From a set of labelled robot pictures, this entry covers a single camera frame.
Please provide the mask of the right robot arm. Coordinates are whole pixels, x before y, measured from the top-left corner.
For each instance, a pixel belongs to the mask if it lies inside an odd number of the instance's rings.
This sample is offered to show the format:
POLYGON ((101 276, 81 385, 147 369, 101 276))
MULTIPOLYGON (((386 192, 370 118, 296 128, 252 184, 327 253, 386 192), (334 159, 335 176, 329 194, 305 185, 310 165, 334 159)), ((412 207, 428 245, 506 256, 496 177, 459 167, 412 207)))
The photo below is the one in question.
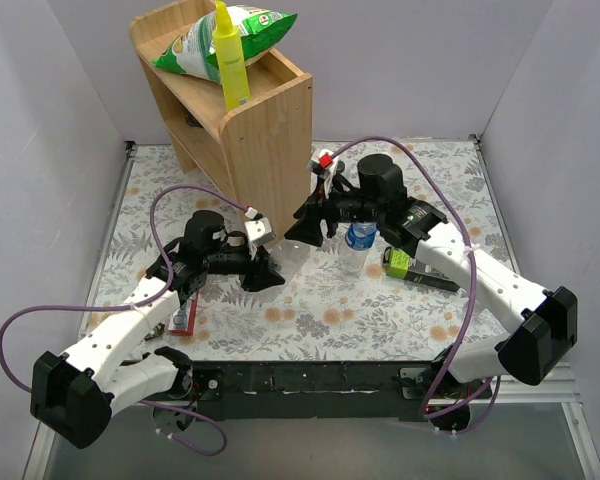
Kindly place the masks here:
POLYGON ((576 295, 564 286, 550 291, 481 248, 467 246, 441 211, 408 194, 390 156, 359 160, 358 186, 340 174, 329 153, 308 168, 317 183, 295 212, 286 239, 319 247, 341 223, 372 223, 389 245, 473 293, 504 328, 502 335, 463 344, 457 351, 446 349, 434 360, 430 373, 440 395, 455 397, 474 380, 500 375, 537 386, 576 344, 576 295))

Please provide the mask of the red white snack packet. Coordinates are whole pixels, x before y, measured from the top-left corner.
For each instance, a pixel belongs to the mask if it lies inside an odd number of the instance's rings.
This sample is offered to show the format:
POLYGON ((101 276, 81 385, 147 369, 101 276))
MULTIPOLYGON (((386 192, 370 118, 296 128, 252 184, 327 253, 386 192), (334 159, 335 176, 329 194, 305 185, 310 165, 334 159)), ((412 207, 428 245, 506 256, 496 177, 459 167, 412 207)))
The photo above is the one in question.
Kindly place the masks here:
POLYGON ((170 335, 182 337, 191 337, 193 335, 198 300, 199 293, 196 292, 170 316, 167 326, 167 331, 170 335))

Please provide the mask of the clear plastic bottle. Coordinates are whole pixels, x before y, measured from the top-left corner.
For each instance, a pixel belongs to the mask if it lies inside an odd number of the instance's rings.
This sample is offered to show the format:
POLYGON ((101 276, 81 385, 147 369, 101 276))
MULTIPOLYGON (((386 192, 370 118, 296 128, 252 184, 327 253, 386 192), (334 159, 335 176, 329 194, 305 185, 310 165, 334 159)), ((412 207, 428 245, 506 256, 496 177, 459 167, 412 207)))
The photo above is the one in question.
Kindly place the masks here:
POLYGON ((273 289, 272 299, 275 299, 287 287, 294 276, 300 271, 309 257, 308 245, 292 240, 281 240, 271 250, 271 257, 276 271, 284 278, 285 283, 273 289))

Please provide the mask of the blue label water bottle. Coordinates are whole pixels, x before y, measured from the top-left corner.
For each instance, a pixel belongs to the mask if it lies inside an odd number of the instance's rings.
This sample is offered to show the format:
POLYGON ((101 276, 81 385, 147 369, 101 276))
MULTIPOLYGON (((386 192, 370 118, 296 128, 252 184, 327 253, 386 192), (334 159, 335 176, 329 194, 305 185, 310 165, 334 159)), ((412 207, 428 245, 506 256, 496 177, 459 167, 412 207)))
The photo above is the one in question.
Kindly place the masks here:
POLYGON ((352 223, 339 246, 338 261, 347 273, 358 273, 374 244, 377 233, 375 223, 352 223))

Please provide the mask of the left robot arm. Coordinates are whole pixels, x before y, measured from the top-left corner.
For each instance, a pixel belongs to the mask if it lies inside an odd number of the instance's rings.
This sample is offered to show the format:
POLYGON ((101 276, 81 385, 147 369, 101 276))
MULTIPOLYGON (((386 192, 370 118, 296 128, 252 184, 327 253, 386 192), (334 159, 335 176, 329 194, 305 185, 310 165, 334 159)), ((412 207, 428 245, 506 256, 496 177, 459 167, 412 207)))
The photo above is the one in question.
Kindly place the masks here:
POLYGON ((128 365, 127 356, 150 331, 176 313, 210 275, 236 275, 247 292, 283 284, 265 246, 270 221, 247 211, 243 231, 229 232, 222 215, 199 210, 183 236, 147 269, 122 311, 109 316, 59 355, 46 352, 33 367, 31 413, 79 449, 93 444, 114 415, 155 394, 180 400, 194 388, 193 363, 160 347, 128 365))

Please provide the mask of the green black product box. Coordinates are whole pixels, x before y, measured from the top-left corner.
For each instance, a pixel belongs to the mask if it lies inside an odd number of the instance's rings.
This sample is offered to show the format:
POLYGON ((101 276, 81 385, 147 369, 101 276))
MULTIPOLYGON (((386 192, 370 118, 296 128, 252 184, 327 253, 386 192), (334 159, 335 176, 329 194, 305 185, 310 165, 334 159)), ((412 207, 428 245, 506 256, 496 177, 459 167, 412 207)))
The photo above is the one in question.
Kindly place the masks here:
POLYGON ((457 292, 460 289, 455 282, 430 265, 394 247, 384 250, 382 265, 386 275, 391 278, 449 292, 457 292))

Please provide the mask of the wooden shelf unit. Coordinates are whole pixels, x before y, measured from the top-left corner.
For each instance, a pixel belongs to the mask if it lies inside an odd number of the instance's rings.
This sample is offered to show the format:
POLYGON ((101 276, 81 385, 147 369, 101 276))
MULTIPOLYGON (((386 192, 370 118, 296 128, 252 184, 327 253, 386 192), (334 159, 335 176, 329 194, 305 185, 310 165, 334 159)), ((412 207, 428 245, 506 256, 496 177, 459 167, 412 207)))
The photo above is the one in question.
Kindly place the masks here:
POLYGON ((200 168, 282 238, 310 190, 313 78, 272 49, 247 69, 251 101, 227 110, 219 85, 157 69, 171 41, 213 9, 176 1, 134 18, 129 34, 182 170, 200 168))

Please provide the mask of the green chip bag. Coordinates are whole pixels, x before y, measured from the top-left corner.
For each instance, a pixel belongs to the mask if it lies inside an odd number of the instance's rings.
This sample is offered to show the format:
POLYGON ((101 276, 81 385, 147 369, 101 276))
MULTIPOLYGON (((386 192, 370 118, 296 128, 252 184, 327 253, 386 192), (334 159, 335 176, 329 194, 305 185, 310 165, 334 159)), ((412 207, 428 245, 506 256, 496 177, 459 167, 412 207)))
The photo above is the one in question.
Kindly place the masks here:
MULTIPOLYGON (((277 12, 247 5, 227 7, 240 34, 245 65, 258 61, 291 30, 297 14, 277 12)), ((189 75, 220 84, 213 40, 214 12, 206 14, 178 35, 153 65, 170 73, 189 75)))

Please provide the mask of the yellow squeeze bottle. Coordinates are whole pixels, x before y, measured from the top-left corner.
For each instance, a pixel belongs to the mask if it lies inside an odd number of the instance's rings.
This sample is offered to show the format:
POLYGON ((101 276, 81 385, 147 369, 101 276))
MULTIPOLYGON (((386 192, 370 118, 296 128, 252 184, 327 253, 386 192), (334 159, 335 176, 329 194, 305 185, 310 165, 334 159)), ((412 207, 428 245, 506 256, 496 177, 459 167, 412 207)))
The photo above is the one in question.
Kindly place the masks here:
POLYGON ((231 111, 248 103, 251 93, 240 31, 233 24, 227 5, 223 1, 217 1, 215 8, 214 48, 226 108, 231 111))

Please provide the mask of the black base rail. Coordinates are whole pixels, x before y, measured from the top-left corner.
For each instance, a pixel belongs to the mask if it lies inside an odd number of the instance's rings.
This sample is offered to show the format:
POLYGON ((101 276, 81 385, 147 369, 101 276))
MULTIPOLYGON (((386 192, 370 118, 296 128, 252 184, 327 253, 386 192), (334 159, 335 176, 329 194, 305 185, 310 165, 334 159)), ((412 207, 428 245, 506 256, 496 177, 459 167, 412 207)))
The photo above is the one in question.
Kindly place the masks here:
POLYGON ((198 362, 166 348, 105 386, 58 364, 33 399, 72 431, 103 427, 137 402, 188 401, 213 420, 389 418, 414 421, 441 368, 416 362, 198 362))

